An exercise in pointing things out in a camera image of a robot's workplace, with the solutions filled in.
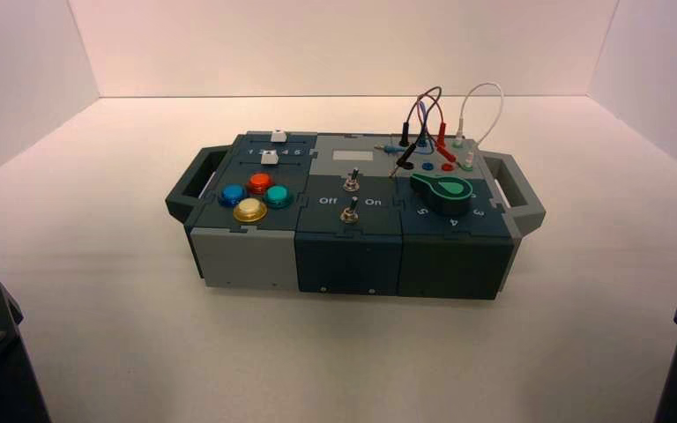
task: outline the toggle switch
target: toggle switch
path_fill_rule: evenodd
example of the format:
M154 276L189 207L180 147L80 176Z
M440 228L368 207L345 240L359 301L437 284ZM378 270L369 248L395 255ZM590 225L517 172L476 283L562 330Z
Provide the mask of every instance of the toggle switch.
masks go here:
M357 214L357 204L360 202L359 198L352 197L352 202L341 212L341 221L344 223L352 224L356 223L360 219Z
M360 183L357 181L357 177L360 174L360 169L357 167L354 168L352 171L352 175L346 178L346 181L344 181L344 191L348 192L355 192L360 189Z

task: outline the blue wire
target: blue wire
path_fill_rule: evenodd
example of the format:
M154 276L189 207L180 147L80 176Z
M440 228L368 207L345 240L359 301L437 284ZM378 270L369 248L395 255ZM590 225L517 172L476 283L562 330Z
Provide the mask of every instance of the blue wire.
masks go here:
M426 121L427 120L427 106L424 105L424 101L419 102L419 110L421 111L422 119L424 119ZM421 155L424 155L424 156L428 156L430 154L435 153L434 143L428 142L425 138L426 137L423 137L422 139L419 140L419 145L424 147L427 144L429 144L429 151L428 152L421 152L417 149L417 150L414 151L415 154L421 154Z

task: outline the white backdrop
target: white backdrop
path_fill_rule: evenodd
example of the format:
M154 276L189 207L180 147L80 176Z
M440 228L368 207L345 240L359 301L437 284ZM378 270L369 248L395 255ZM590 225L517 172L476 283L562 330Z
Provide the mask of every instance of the white backdrop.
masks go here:
M0 0L0 166L97 97L65 0Z
M677 159L677 3L621 0L590 95Z
M584 95L616 0L70 0L104 96Z

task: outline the rotary knob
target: rotary knob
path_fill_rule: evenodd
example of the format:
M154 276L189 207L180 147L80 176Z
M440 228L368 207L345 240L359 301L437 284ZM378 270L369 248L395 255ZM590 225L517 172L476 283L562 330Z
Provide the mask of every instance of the rotary knob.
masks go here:
M454 176L411 175L411 188L432 211L443 216L460 216L468 212L473 186Z

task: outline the gray panel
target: gray panel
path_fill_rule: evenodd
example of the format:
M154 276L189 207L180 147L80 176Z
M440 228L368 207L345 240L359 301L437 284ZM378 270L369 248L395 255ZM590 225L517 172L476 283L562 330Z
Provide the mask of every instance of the gray panel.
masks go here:
M190 232L208 286L298 290L294 231L247 232L194 227Z
M360 169L360 176L388 176L393 169L393 156L375 149L375 145L391 143L389 135L318 135L310 174L347 177L352 169ZM335 160L334 152L366 152L372 160Z

